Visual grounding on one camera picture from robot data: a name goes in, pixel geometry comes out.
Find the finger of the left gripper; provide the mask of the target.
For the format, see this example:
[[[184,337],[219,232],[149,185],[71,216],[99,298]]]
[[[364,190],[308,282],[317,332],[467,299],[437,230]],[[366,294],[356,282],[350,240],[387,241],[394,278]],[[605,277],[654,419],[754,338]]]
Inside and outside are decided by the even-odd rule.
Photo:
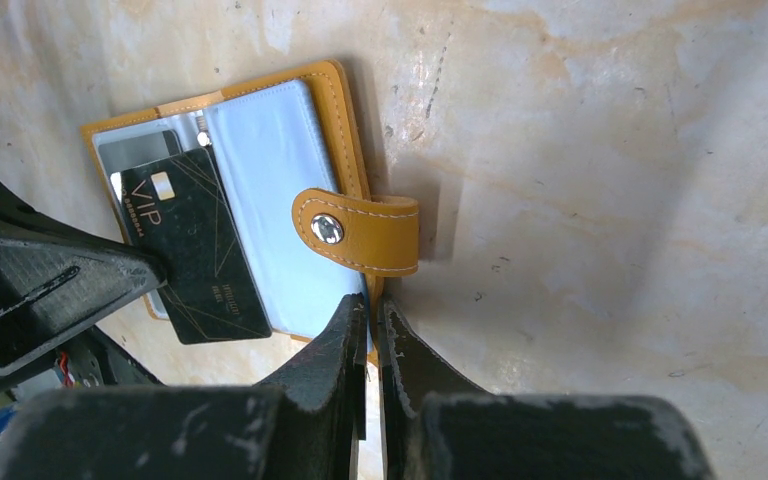
[[[87,243],[92,248],[113,249],[117,252],[138,254],[133,246],[105,239],[57,221],[35,210],[15,195],[0,181],[0,221],[34,232],[55,235],[68,240]]]
[[[0,232],[0,378],[161,286],[161,262],[93,235]]]

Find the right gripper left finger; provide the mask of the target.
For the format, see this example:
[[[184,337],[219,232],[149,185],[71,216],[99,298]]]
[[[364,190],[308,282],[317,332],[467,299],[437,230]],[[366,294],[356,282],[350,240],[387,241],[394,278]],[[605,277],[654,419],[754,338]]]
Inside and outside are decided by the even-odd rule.
[[[343,297],[316,338],[250,386],[39,395],[1,437],[0,479],[353,479],[367,321],[364,298]]]

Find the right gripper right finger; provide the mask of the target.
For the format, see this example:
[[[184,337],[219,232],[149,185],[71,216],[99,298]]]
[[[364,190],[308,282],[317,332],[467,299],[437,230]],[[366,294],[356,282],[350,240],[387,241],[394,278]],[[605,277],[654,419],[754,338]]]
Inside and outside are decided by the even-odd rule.
[[[653,396],[494,394],[379,304],[389,479],[711,479],[694,429]]]

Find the grey card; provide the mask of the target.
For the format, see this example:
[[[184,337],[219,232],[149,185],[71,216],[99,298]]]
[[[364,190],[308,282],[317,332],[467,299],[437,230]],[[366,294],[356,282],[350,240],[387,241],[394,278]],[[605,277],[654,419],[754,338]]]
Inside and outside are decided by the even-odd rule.
[[[106,176],[182,153],[173,130],[102,142],[98,154]]]

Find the black VIP card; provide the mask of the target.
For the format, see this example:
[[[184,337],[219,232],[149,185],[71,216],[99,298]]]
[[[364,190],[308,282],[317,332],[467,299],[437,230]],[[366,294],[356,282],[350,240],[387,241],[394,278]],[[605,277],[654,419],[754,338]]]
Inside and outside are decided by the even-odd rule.
[[[115,172],[110,182],[129,240],[163,264],[160,302],[181,343],[271,336],[211,148]]]

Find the orange leather card holder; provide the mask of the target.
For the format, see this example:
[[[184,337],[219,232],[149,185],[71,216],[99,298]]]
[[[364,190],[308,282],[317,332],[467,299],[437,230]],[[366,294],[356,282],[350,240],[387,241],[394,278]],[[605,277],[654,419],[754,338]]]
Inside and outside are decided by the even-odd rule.
[[[82,126],[126,241],[98,146],[163,130],[213,151],[272,334],[310,340],[341,299],[374,309],[388,277],[413,274],[419,206],[371,193],[343,66],[322,60]]]

